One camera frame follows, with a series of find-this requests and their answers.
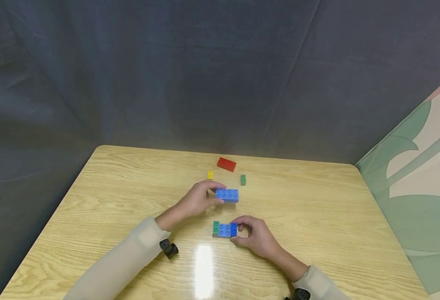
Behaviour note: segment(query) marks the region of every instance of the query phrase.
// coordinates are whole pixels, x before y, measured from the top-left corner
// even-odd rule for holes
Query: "leaf pattern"
[[[426,291],[429,295],[435,293],[435,299],[440,299],[440,196],[390,198],[390,185],[437,155],[440,152],[440,139],[422,152],[415,162],[408,163],[388,180],[387,167],[400,153],[418,150],[413,140],[425,126],[431,111],[430,100],[435,101],[438,94],[440,87],[356,164],[390,227],[405,248]]]

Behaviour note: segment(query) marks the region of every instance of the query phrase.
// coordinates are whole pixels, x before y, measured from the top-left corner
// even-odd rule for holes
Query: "hand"
[[[232,221],[232,223],[234,222],[237,223],[239,231],[243,231],[244,228],[248,229],[248,237],[236,236],[230,238],[236,245],[247,247],[256,255],[270,260],[282,250],[264,220],[251,215],[242,215]]]
[[[173,226],[183,219],[200,215],[211,206],[223,204],[222,199],[208,193],[208,190],[214,189],[226,189],[226,186],[211,179],[194,184],[178,203],[155,218],[159,228],[171,231]]]

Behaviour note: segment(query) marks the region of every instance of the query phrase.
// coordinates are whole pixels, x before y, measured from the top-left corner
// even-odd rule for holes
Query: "person's right hand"
[[[251,215],[242,215],[231,223],[237,223],[238,231],[243,231],[244,228],[248,229],[248,237],[236,236],[230,238],[236,245],[247,247],[256,255],[270,260],[282,249],[264,220]]]

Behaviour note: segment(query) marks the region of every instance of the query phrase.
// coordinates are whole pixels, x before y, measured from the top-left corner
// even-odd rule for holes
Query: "black wrist device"
[[[160,242],[160,248],[163,250],[163,253],[168,257],[168,259],[172,259],[173,256],[177,255],[178,248],[175,244],[170,244],[168,239],[165,239]]]
[[[292,299],[289,297],[285,297],[285,300],[309,300],[310,299],[310,293],[307,290],[304,290],[303,288],[296,288]]]

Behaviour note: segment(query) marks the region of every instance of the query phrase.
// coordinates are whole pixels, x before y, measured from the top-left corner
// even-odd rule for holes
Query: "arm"
[[[238,246],[247,247],[255,254],[271,260],[284,271],[293,282],[293,287],[302,288],[311,294],[310,300],[349,300],[337,285],[314,265],[307,266],[291,255],[275,240],[264,220],[244,215],[232,222],[238,230],[248,229],[248,237],[232,237]]]
[[[161,252],[160,242],[183,219],[199,215],[223,200],[210,197],[209,189],[225,186],[205,180],[196,183],[176,205],[156,218],[148,217],[117,246],[95,262],[78,279],[63,300],[112,300]]]

